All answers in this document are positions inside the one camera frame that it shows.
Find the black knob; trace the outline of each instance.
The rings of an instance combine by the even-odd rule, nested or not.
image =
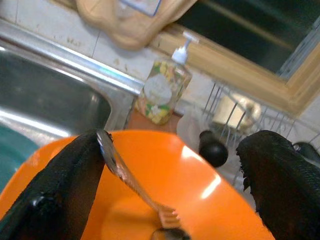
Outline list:
[[[210,130],[200,133],[199,154],[214,168],[220,167],[228,159],[228,149],[215,138]]]

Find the cup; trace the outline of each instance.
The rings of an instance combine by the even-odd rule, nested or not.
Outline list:
[[[212,121],[221,125],[227,124],[235,130],[244,131],[250,128],[260,115],[260,104],[240,94],[232,94],[231,97],[225,95],[221,98]]]

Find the wooden window frame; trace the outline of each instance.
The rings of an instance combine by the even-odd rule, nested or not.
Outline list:
[[[178,24],[169,25],[152,40],[150,47],[171,55],[185,42],[183,30],[185,28]],[[320,43],[286,81],[225,47],[194,34],[200,42],[190,45],[188,65],[278,110],[299,116],[320,92]]]

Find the soap dispenser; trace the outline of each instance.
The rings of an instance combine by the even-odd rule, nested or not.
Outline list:
[[[135,103],[135,108],[153,123],[165,124],[171,117],[177,101],[188,86],[192,75],[186,69],[188,45],[199,40],[188,32],[183,36],[187,41],[177,48],[171,59],[154,61],[150,74]]]

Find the wire dish rack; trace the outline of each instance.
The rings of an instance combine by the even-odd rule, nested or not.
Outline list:
[[[236,148],[239,142],[246,136],[260,130],[269,130],[282,135],[292,143],[309,142],[318,150],[320,148],[320,130],[310,123],[296,119],[285,112],[277,111],[260,102],[258,103],[260,104],[260,115],[258,118],[253,118],[251,112],[245,109],[243,105],[234,98],[234,94],[238,94],[236,90],[216,82],[202,110],[202,118],[214,132],[215,136],[228,148],[229,157],[227,162],[216,170],[255,208],[255,202],[250,195],[250,190],[243,191],[240,159],[236,155]],[[226,117],[225,123],[217,124],[214,122],[214,116],[217,114],[219,105],[221,105],[220,108],[223,107],[222,99],[226,97],[232,101],[233,106],[228,108],[231,110]],[[229,125],[229,121],[232,119],[236,110],[239,120],[236,127],[235,125],[232,127]],[[251,120],[251,126],[241,129],[242,121],[248,120]]]

